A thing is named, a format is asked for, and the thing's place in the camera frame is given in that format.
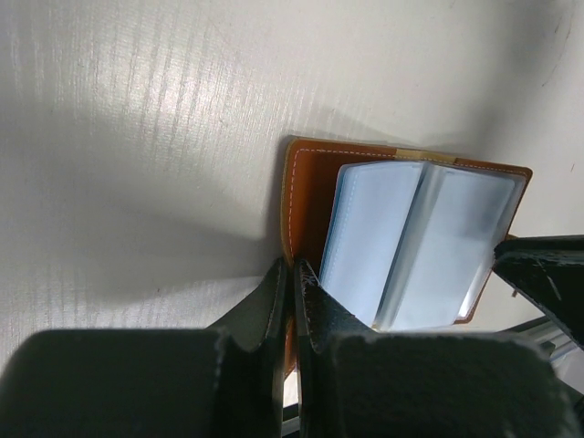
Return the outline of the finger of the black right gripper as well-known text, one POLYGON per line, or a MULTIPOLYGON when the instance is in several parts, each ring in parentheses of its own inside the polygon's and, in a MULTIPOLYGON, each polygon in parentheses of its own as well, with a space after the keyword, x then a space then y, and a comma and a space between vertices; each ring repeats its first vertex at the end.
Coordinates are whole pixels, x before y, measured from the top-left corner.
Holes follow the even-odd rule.
POLYGON ((493 271, 583 347, 583 236, 505 240, 493 271))

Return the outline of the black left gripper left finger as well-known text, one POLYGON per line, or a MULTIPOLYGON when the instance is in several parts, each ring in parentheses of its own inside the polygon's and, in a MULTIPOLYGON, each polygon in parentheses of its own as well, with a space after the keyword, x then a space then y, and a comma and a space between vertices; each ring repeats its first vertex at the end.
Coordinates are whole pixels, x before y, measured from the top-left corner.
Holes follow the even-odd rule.
POLYGON ((204 329, 54 329, 1 376, 4 437, 278 437, 287 266, 204 329))

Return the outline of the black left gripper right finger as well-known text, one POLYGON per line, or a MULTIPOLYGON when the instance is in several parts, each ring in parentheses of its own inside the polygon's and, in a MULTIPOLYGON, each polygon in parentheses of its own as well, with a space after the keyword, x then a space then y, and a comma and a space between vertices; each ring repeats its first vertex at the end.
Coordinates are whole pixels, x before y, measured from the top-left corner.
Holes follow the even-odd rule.
POLYGON ((576 437, 544 352, 514 333, 379 333, 294 268, 304 437, 576 437))

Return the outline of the brown leather card holder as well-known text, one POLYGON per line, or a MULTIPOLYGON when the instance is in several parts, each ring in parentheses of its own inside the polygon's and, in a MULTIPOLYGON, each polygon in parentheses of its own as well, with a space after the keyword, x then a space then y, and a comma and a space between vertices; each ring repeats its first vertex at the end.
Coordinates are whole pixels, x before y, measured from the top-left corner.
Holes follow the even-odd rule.
POLYGON ((285 259, 379 332, 469 323, 532 178, 527 167, 296 138, 286 149, 285 259))

